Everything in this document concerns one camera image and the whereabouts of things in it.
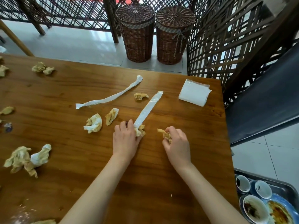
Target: woven basket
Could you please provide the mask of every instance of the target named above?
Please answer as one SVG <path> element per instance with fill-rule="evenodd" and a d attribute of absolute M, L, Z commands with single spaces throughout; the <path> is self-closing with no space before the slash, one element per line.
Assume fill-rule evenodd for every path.
<path fill-rule="evenodd" d="M 184 7 L 166 7 L 156 13 L 157 59 L 161 63 L 180 62 L 194 22 L 194 13 Z"/>
<path fill-rule="evenodd" d="M 154 10 L 143 4 L 120 7 L 115 15 L 119 21 L 126 53 L 129 60 L 141 63 L 152 56 L 154 36 Z"/>

